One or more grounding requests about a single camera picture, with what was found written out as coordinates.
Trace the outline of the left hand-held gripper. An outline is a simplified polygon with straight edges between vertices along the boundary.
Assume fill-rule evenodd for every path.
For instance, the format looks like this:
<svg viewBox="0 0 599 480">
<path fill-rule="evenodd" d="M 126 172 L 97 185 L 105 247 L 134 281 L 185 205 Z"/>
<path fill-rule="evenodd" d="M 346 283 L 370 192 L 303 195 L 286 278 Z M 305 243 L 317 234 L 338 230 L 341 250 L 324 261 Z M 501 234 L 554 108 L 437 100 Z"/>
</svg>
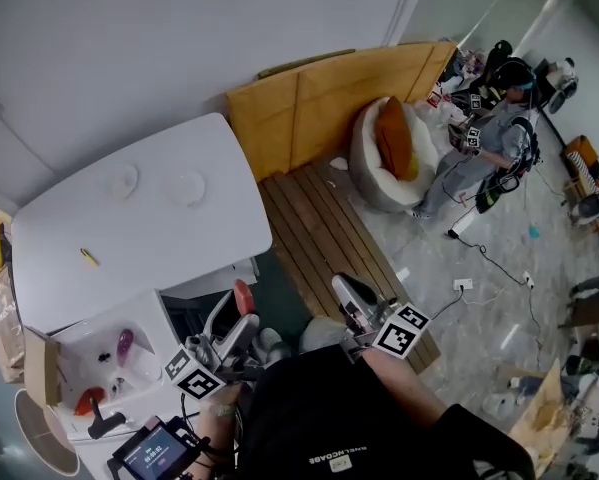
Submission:
<svg viewBox="0 0 599 480">
<path fill-rule="evenodd" d="M 191 348 L 177 336 L 164 339 L 164 374 L 169 383 L 192 399 L 206 399 L 220 388 L 255 381 L 260 360 L 253 348 L 260 318 L 248 313 L 237 321 L 233 290 L 222 295 L 206 317 Z"/>
</svg>

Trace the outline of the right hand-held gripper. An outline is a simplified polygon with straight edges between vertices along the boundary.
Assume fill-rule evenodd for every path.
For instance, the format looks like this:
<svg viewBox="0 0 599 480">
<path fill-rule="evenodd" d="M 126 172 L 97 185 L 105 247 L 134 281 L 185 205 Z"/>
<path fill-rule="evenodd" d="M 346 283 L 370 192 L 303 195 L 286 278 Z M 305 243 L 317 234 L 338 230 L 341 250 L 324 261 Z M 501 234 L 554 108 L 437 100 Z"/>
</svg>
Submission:
<svg viewBox="0 0 599 480">
<path fill-rule="evenodd" d="M 336 274 L 331 284 L 346 323 L 340 345 L 352 362 L 370 348 L 403 360 L 430 324 L 412 304 L 378 298 L 370 285 L 346 273 Z"/>
</svg>

